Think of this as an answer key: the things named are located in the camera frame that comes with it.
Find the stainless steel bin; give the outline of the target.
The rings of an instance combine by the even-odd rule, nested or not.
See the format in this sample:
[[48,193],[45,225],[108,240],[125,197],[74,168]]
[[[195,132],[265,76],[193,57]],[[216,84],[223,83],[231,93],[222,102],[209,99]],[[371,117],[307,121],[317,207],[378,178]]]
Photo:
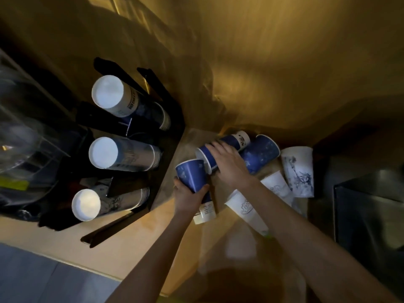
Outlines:
[[335,240],[404,300],[404,166],[334,185]]

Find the stack of large white cups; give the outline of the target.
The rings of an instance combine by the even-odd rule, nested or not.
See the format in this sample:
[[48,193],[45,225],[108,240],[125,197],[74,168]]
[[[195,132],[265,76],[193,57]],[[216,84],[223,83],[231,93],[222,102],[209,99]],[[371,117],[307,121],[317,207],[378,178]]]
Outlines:
[[89,147],[88,157],[99,169],[145,172],[159,166],[160,148],[123,137],[100,137]]

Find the person's right forearm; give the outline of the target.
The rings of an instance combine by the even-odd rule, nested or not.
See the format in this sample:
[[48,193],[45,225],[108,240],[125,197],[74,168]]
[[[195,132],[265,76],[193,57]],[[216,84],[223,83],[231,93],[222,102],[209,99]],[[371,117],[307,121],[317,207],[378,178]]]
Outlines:
[[236,186],[322,303],[398,303],[347,251],[297,214],[257,178]]

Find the person's left hand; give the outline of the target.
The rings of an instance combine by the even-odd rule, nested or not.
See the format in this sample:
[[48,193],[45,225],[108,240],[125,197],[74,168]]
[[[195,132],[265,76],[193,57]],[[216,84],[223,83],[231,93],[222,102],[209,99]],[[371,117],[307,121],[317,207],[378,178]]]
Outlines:
[[193,219],[202,202],[194,202],[192,192],[178,177],[174,178],[174,216]]

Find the small white printed paper cup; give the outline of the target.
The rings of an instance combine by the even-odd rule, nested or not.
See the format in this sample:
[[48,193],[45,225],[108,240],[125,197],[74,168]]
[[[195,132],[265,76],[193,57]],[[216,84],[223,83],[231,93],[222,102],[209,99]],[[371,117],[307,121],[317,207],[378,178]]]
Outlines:
[[244,222],[263,237],[270,238],[269,229],[263,219],[258,215],[251,203],[236,189],[225,203]]
[[286,204],[292,207],[294,195],[280,171],[263,178],[261,183],[263,183],[266,188],[270,189],[279,198],[281,198]]

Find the stack of blue paper cups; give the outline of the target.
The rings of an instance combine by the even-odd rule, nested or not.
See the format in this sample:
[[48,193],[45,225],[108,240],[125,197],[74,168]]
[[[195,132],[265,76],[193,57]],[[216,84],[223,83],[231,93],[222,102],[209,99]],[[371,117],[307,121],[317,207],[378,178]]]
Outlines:
[[92,87],[91,96],[98,107],[113,116],[144,117],[155,122],[162,131],[168,131],[171,126],[170,116],[163,106],[141,94],[117,76],[100,77]]

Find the black cup dispenser rack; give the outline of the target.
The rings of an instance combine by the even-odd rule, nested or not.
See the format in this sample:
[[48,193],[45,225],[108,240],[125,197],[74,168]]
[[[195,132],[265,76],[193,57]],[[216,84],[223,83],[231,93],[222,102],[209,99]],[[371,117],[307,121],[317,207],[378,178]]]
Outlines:
[[159,99],[117,63],[96,57],[93,66],[102,75],[94,104],[82,102],[76,114],[87,135],[78,153],[62,160],[61,181],[48,197],[55,204],[38,222],[62,231],[125,213],[81,238],[91,248],[150,212],[185,129],[179,103],[151,69],[137,71]]

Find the clear plastic container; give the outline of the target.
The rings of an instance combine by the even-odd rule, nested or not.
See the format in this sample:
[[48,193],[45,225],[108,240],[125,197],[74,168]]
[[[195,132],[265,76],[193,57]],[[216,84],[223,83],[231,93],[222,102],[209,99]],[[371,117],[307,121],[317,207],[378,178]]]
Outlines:
[[51,193],[88,130],[0,48],[0,211]]

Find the stack of small white cups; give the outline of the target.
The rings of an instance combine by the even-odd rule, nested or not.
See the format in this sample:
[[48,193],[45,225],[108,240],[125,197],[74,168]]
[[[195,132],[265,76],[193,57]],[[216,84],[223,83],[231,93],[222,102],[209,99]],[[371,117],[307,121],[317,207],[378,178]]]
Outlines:
[[108,186],[101,184],[78,191],[72,200],[74,216],[82,222],[88,222],[105,215],[129,211],[143,205],[150,194],[147,187],[109,198],[108,190]]

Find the person's left forearm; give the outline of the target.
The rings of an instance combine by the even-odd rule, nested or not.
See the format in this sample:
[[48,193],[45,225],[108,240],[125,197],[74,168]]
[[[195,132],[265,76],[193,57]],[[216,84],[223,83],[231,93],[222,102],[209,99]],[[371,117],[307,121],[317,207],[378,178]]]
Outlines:
[[196,209],[176,209],[156,242],[105,303],[156,303]]

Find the large white printed paper cup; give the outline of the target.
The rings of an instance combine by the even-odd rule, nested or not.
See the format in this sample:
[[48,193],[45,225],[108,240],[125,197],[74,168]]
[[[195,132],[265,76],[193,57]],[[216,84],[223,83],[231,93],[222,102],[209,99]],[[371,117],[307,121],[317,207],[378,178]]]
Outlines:
[[313,149],[307,146],[281,150],[281,161],[287,183],[296,198],[314,197]]

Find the person's right hand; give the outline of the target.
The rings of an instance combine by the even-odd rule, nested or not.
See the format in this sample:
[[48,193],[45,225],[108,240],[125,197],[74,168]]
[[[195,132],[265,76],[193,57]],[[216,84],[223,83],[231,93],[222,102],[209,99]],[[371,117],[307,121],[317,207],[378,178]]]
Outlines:
[[232,189],[242,190],[251,183],[256,181],[252,175],[249,174],[244,160],[240,157],[237,152],[237,162],[235,166],[226,167],[224,169],[219,169],[219,178],[229,185]]

